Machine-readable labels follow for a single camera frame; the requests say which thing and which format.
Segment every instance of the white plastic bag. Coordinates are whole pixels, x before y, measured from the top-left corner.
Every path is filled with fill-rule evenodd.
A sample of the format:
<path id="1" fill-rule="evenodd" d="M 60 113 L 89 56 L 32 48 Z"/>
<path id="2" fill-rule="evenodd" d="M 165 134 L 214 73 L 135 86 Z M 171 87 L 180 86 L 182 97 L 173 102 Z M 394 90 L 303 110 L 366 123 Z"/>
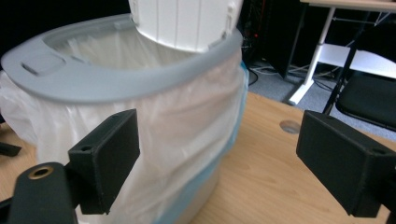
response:
<path id="1" fill-rule="evenodd" d="M 138 37 L 125 40 L 115 33 L 72 39 L 68 47 L 60 48 L 64 48 L 63 53 L 120 69 L 147 69 L 191 56 L 140 41 Z M 124 47 L 133 44 L 139 48 Z M 107 49 L 114 45 L 119 48 Z M 67 164 L 67 150 L 99 123 L 112 114 L 136 108 L 139 159 L 108 216 L 79 215 L 78 219 L 90 223 L 173 222 L 233 144 L 248 88 L 240 62 L 241 53 L 237 51 L 217 67 L 176 88 L 95 105 L 40 99 L 18 88 L 3 72 L 1 113 L 20 138 L 36 146 L 37 162 Z"/>

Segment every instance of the wooden surface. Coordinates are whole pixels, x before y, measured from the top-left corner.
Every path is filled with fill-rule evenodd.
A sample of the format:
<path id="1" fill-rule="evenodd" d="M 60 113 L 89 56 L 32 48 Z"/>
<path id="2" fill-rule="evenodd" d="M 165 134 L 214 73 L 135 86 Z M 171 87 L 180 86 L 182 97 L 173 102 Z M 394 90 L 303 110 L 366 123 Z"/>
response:
<path id="1" fill-rule="evenodd" d="M 300 0 L 314 7 L 337 7 L 364 11 L 396 12 L 396 2 L 392 0 Z"/>
<path id="2" fill-rule="evenodd" d="M 378 218 L 349 217 L 341 205 L 297 158 L 298 134 L 283 132 L 279 123 L 301 123 L 303 112 L 249 93 L 233 149 L 220 166 L 219 183 L 192 223 L 385 223 Z M 387 147 L 396 143 L 376 137 Z M 22 146 L 15 158 L 0 156 L 0 200 L 12 194 L 18 174 L 35 164 L 35 150 L 8 127 L 0 141 Z"/>

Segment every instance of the white table leg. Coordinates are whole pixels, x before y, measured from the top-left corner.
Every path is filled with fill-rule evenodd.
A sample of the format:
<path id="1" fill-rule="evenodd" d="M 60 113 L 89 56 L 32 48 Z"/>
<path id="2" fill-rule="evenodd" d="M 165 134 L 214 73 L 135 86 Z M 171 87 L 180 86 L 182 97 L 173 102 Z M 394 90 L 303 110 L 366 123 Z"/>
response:
<path id="1" fill-rule="evenodd" d="M 326 22 L 324 23 L 319 42 L 317 44 L 317 48 L 315 49 L 314 52 L 314 56 L 312 57 L 311 64 L 309 65 L 309 70 L 308 70 L 308 74 L 306 75 L 305 81 L 300 86 L 300 88 L 289 98 L 289 104 L 291 105 L 297 105 L 301 101 L 301 99 L 303 99 L 304 95 L 312 86 L 312 84 L 314 84 L 314 80 L 312 79 L 312 76 L 314 75 L 315 69 L 317 68 L 322 46 L 326 40 L 326 35 L 327 32 L 329 31 L 330 24 L 332 23 L 332 16 L 334 15 L 334 11 L 335 11 L 335 7 L 331 7 L 329 10 L 329 14 L 327 15 Z"/>

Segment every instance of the chair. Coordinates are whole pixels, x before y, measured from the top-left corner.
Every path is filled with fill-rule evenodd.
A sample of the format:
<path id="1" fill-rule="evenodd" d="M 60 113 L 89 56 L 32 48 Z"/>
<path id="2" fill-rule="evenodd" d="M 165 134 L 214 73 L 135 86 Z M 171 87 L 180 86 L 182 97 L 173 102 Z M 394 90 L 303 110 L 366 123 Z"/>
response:
<path id="1" fill-rule="evenodd" d="M 350 75 L 357 50 L 365 50 L 396 63 L 396 21 L 379 24 L 363 32 L 351 47 L 337 84 L 323 110 L 333 105 L 350 117 L 396 131 L 396 71 L 393 77 Z"/>

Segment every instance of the trash can lid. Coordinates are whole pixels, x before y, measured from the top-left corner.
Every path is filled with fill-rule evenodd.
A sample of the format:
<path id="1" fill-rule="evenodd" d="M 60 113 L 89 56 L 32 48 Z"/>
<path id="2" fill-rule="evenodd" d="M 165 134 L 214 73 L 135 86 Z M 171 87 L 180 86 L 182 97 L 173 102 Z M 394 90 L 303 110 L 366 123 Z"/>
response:
<path id="1" fill-rule="evenodd" d="M 243 0 L 130 0 L 137 30 L 170 48 L 202 52 L 232 32 Z"/>

